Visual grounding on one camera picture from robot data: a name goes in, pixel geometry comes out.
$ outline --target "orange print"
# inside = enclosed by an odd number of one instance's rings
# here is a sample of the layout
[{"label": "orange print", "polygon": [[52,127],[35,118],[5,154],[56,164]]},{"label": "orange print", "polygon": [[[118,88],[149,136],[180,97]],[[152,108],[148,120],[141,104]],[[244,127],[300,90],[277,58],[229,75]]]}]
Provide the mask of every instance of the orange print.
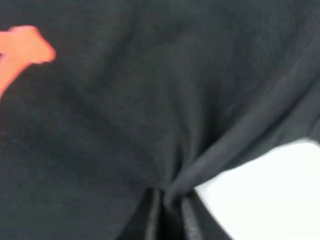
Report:
[{"label": "orange print", "polygon": [[17,76],[31,64],[51,62],[53,47],[34,26],[16,26],[0,31],[0,98]]}]

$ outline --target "white surface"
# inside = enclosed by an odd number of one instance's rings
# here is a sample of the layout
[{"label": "white surface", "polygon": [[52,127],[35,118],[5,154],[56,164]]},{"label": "white surface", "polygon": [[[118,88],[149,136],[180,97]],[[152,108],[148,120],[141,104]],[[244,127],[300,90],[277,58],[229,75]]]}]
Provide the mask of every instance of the white surface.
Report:
[{"label": "white surface", "polygon": [[234,240],[320,240],[320,147],[277,147],[196,187]]}]

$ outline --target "black t-shirt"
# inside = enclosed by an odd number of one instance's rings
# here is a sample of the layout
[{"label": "black t-shirt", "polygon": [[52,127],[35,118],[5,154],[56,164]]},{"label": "black t-shirt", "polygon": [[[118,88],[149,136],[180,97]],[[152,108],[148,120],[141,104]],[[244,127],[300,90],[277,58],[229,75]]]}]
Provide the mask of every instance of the black t-shirt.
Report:
[{"label": "black t-shirt", "polygon": [[56,51],[1,98],[0,239],[195,240],[195,186],[320,141],[319,23],[316,0],[0,1]]}]

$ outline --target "white background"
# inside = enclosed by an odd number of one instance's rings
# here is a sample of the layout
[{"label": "white background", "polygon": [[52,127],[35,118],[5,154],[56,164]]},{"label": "white background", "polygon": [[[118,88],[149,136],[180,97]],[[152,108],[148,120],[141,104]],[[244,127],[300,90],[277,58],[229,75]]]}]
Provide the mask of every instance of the white background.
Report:
[{"label": "white background", "polygon": [[280,146],[196,187],[235,240],[320,240],[320,147]]}]

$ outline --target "clothing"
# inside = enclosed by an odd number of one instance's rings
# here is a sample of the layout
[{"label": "clothing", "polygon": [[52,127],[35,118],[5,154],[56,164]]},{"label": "clothing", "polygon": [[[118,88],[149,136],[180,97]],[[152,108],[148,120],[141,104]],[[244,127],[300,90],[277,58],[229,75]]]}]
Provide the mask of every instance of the clothing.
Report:
[{"label": "clothing", "polygon": [[227,239],[193,188],[320,141],[319,4],[1,1],[56,58],[1,97],[0,239]]}]

